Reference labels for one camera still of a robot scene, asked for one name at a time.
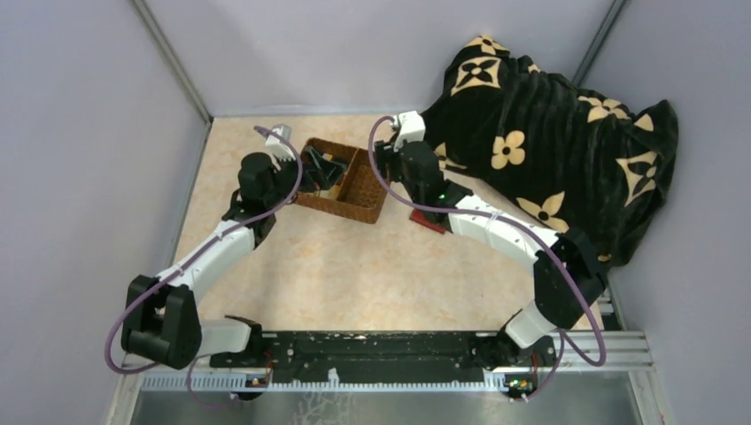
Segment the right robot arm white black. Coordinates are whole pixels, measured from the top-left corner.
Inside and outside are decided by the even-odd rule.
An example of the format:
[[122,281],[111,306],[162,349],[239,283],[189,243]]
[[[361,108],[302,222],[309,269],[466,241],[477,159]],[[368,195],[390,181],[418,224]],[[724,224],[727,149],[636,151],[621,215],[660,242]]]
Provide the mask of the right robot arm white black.
[[428,223],[483,243],[530,272],[532,300],[501,326],[497,336],[502,359],[519,356],[553,332],[568,343],[568,330],[581,318],[595,322],[592,304],[606,289],[608,278],[581,231],[540,227],[490,205],[445,178],[424,142],[371,141],[368,161],[386,191]]

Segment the red leather card holder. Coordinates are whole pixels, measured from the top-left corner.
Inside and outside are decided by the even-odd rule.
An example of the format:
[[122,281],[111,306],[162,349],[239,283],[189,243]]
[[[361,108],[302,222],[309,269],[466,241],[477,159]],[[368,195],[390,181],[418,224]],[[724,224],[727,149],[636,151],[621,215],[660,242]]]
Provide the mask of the red leather card holder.
[[411,211],[410,215],[409,215],[409,219],[412,222],[414,222],[414,223],[416,223],[416,224],[418,224],[420,226],[423,226],[425,228],[428,228],[428,229],[430,229],[432,231],[435,231],[435,232],[437,232],[437,233],[439,233],[441,235],[444,235],[446,233],[446,229],[443,226],[441,226],[440,224],[436,224],[436,223],[430,222],[422,214],[422,212],[420,210],[413,209]]

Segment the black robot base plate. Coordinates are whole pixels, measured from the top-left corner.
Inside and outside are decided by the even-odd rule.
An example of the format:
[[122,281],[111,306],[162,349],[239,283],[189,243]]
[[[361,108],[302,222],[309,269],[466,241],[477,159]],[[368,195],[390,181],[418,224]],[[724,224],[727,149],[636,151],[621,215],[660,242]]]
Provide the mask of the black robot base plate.
[[550,336],[518,349],[499,331],[268,331],[253,335],[241,352],[214,354],[209,364],[259,368],[273,384],[502,388],[495,369],[509,367],[531,378],[557,358]]

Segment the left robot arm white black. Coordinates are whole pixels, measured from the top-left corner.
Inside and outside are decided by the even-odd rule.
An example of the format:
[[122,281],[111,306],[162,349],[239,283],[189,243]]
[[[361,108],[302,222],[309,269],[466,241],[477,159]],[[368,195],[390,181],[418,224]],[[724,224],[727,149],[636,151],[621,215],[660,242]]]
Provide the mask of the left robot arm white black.
[[331,189],[347,166],[346,159],[310,146],[300,156],[285,146],[273,156],[246,155],[237,174],[239,187],[215,230],[173,266],[129,284],[121,348],[180,370],[203,356],[234,356],[257,346],[257,322],[236,316],[202,322],[197,307],[225,273],[264,242],[276,211],[299,192]]

